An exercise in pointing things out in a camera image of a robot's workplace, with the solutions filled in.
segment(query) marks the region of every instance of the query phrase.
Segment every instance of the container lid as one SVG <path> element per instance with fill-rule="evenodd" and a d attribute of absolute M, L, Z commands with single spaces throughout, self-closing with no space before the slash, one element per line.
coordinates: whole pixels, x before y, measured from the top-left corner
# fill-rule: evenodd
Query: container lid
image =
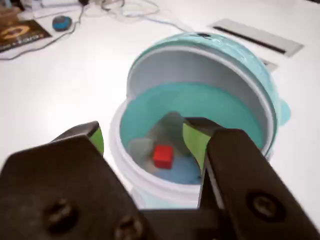
<path fill-rule="evenodd" d="M 264 64 L 243 45 L 217 34 L 183 33 L 144 51 L 133 63 L 127 98 L 168 83 L 196 82 L 240 99 L 264 128 L 267 154 L 278 128 L 279 97 Z"/>

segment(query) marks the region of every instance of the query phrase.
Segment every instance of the red block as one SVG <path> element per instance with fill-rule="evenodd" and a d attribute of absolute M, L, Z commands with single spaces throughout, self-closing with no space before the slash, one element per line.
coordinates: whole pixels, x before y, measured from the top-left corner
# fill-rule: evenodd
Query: red block
<path fill-rule="evenodd" d="M 154 165 L 161 169 L 171 169 L 174 160 L 174 150 L 171 146 L 157 145 L 153 152 Z"/>

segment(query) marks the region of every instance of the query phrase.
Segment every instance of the white table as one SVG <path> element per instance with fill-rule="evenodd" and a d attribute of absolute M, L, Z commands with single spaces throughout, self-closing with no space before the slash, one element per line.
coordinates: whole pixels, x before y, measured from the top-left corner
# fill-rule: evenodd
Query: white table
<path fill-rule="evenodd" d="M 288 58 L 238 40 L 279 65 L 272 75 L 292 117 L 279 129 L 271 165 L 319 228 L 320 4 L 163 0 L 160 5 L 199 32 L 210 31 L 207 25 L 229 18 L 305 45 Z M 51 20 L 39 22 L 53 33 Z M 126 98 L 130 66 L 151 44 L 177 33 L 173 27 L 149 21 L 125 24 L 107 16 L 84 17 L 73 35 L 41 51 L 0 62 L 0 163 L 13 152 L 47 143 L 72 126 L 97 120 L 104 135 L 104 157 L 118 172 L 108 132 L 117 107 Z"/>

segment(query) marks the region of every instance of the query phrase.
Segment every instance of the screw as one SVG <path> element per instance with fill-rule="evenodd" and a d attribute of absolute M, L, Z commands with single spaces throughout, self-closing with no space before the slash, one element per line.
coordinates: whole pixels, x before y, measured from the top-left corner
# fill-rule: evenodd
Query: screw
<path fill-rule="evenodd" d="M 133 216 L 125 216 L 115 228 L 114 240 L 140 240 L 144 235 L 142 222 Z"/>
<path fill-rule="evenodd" d="M 277 213 L 276 204 L 265 196 L 256 196 L 253 199 L 254 208 L 267 218 L 273 218 Z"/>
<path fill-rule="evenodd" d="M 251 192 L 247 196 L 249 209 L 259 218 L 267 222 L 278 222 L 285 218 L 286 211 L 281 202 L 265 192 Z"/>
<path fill-rule="evenodd" d="M 61 198 L 44 211 L 43 221 L 51 234 L 62 234 L 76 225 L 78 217 L 78 210 Z"/>

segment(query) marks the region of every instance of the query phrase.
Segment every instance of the small block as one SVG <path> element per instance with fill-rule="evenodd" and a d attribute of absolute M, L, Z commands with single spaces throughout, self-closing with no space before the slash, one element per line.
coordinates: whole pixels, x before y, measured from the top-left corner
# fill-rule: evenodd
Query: small block
<path fill-rule="evenodd" d="M 171 146 L 157 145 L 153 152 L 154 165 L 161 169 L 171 169 L 174 160 L 173 156 L 174 150 Z"/>

